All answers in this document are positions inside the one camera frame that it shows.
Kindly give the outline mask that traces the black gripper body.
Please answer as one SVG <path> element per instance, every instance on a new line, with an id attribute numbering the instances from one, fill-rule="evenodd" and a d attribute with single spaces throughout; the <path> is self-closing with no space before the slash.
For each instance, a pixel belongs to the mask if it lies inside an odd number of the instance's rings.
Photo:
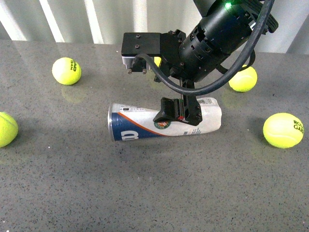
<path id="1" fill-rule="evenodd" d="M 188 73 L 184 70 L 189 62 L 179 56 L 179 47 L 186 34 L 180 30 L 160 34 L 162 63 L 154 69 L 154 81 L 162 82 L 174 91 L 192 91 L 194 82 L 188 79 Z"/>

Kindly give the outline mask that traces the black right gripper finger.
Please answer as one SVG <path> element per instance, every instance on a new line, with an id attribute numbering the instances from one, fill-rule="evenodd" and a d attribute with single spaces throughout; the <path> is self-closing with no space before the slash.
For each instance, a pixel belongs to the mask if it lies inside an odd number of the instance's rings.
<path id="1" fill-rule="evenodd" d="M 201 106 L 196 96 L 181 95 L 183 100 L 183 116 L 181 121 L 191 126 L 197 126 L 202 121 Z"/>

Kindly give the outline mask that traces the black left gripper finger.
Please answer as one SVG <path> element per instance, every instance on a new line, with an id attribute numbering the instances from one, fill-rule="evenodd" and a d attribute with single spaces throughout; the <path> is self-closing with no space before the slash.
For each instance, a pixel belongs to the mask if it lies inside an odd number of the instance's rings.
<path id="1" fill-rule="evenodd" d="M 154 117 L 153 122 L 172 122 L 179 121 L 181 116 L 180 99 L 161 99 L 161 109 Z"/>

